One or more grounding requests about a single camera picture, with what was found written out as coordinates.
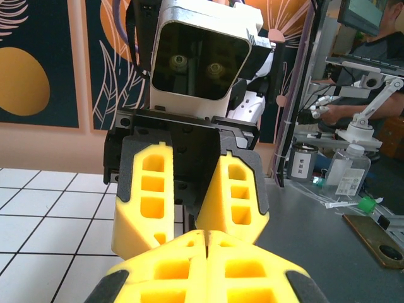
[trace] yellow foam pad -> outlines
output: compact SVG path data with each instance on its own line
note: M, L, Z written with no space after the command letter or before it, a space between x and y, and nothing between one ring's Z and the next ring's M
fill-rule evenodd
M247 243L255 243L270 219L260 214L254 172L231 153L220 156L196 227L221 230Z
M108 275L119 270L129 272L114 302L205 302L206 262L203 231L188 232L111 268Z
M116 198L112 250L127 260L173 238L173 153L160 143L134 156L131 198Z
M301 267L223 232L194 230L122 262L129 272L115 303L298 303L286 272Z

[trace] floor tile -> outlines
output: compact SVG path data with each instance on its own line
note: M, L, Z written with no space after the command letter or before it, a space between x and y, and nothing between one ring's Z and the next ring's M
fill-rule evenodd
M92 218L102 194L64 192L48 216Z
M174 222L182 223L182 205L174 205Z
M0 207L6 204L18 191L19 189L0 188Z
M174 238L179 237L184 234L184 229L182 227L182 223L174 224Z
M75 257L54 303L84 302L106 272L122 261L119 257Z
M94 220L83 243L79 254L114 254L111 251L113 221Z
M41 218L0 216L0 252L15 253Z
M25 188L63 191L75 175L72 172L40 172Z
M107 193L109 194L116 194L116 191L118 190L118 183L110 183Z
M107 186L102 182L103 178L103 175L78 174L67 190L104 193Z
M23 189L0 210L0 214L44 216L61 194L61 191Z
M23 253L73 254L90 220L45 218L23 246Z
M17 255L0 276L1 302L50 302L71 258L40 254Z
M0 187L22 188L39 170L2 169L0 170Z
M0 271L8 264L14 254L0 254Z
M96 219L113 219L115 212L115 194L106 194L102 199L100 208L95 214Z

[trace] computer monitor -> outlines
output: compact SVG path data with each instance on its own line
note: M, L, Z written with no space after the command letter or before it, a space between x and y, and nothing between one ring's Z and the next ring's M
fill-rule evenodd
M342 0L338 22L377 36L388 0Z

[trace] person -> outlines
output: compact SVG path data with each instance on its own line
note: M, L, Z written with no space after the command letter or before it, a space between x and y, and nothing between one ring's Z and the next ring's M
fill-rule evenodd
M404 0L388 0L379 27L379 34L376 37L367 37L367 41L351 50L350 54L382 61L403 59L404 62L404 34L395 27L396 19L403 7ZM338 68L331 74L330 79L316 82L351 85L353 80L359 81L363 74L363 71L357 69ZM329 110L320 116L321 121L318 124L298 125L296 130L334 133L336 129L346 129L354 114L362 112L378 95L379 91L372 91L368 98L339 98L327 105ZM382 128L386 118L399 117L404 114L404 93L401 91L392 94L369 119L369 124L375 130L375 135Z

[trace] gray table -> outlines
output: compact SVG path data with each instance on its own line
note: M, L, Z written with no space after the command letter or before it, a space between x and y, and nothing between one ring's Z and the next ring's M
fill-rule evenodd
M344 219L267 181L270 221L257 245L303 267L331 303L404 302L404 273L379 265Z

